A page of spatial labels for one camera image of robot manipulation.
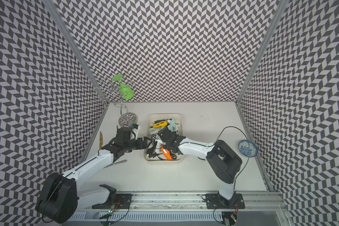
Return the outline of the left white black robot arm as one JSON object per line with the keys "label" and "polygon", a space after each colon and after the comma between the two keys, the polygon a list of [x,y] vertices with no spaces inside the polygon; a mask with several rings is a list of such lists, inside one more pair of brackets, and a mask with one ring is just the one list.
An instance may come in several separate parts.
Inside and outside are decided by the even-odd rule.
{"label": "left white black robot arm", "polygon": [[63,173],[50,174],[43,183],[35,210],[56,223],[64,223],[82,209],[112,207],[116,189],[101,184],[98,188],[78,189],[99,171],[117,162],[125,153],[147,148],[147,138],[138,136],[141,127],[133,124],[117,129],[116,136],[98,150],[97,154]]}

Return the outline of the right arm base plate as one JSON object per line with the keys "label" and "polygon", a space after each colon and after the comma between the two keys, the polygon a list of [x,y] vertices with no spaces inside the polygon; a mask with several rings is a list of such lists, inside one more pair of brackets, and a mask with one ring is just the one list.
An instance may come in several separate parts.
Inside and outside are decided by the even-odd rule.
{"label": "right arm base plate", "polygon": [[229,200],[222,197],[219,193],[209,193],[204,195],[207,209],[245,209],[245,203],[242,194],[235,193]]}

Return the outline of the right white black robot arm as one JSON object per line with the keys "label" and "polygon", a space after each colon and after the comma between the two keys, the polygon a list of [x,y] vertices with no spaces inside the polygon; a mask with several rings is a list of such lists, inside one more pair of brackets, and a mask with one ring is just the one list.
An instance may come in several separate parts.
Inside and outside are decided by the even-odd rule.
{"label": "right white black robot arm", "polygon": [[164,128],[155,135],[155,142],[157,147],[163,148],[166,152],[174,151],[206,160],[215,175],[226,183],[226,186],[219,190],[219,196],[225,201],[234,200],[236,175],[243,161],[225,141],[220,139],[215,143],[193,141]]}

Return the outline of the cream plastic storage box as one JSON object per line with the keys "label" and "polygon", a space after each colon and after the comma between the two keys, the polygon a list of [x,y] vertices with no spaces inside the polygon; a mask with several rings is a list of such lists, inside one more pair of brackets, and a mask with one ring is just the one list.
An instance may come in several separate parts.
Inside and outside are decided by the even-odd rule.
{"label": "cream plastic storage box", "polygon": [[147,121],[146,137],[150,145],[144,159],[151,164],[175,164],[183,160],[179,141],[183,137],[183,118],[179,114],[151,115]]}

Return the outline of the mint glue gun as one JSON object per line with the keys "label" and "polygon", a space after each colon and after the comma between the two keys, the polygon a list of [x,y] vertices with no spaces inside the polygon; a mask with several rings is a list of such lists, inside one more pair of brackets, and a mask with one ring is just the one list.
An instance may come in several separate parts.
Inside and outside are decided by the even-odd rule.
{"label": "mint glue gun", "polygon": [[169,122],[169,125],[168,125],[168,129],[170,130],[170,132],[175,132],[175,133],[178,133],[179,131],[179,126],[178,124],[176,123],[176,120],[174,118],[172,118]]}

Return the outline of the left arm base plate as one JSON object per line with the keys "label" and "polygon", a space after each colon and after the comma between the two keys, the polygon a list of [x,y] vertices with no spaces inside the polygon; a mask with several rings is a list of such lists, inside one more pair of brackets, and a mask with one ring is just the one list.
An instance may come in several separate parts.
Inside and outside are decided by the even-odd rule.
{"label": "left arm base plate", "polygon": [[133,194],[118,194],[115,198],[109,197],[105,203],[96,204],[92,206],[92,209],[110,209],[112,206],[117,207],[117,209],[128,209],[131,204]]}

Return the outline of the orange glue gun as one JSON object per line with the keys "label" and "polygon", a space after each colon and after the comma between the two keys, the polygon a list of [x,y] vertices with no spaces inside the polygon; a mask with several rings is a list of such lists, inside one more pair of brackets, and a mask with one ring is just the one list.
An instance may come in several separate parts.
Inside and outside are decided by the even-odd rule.
{"label": "orange glue gun", "polygon": [[165,149],[163,147],[161,147],[160,150],[163,152],[163,155],[166,157],[167,160],[169,160],[169,161],[173,160],[170,151],[168,151],[167,149]]}

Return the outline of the yellow glue gun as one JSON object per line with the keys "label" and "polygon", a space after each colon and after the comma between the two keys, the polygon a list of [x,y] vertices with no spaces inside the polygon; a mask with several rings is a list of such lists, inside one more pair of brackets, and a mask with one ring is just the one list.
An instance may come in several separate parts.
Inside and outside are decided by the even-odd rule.
{"label": "yellow glue gun", "polygon": [[154,128],[154,129],[164,128],[164,127],[167,127],[168,125],[169,125],[168,121],[160,121],[160,122],[155,123],[152,126],[152,128]]}

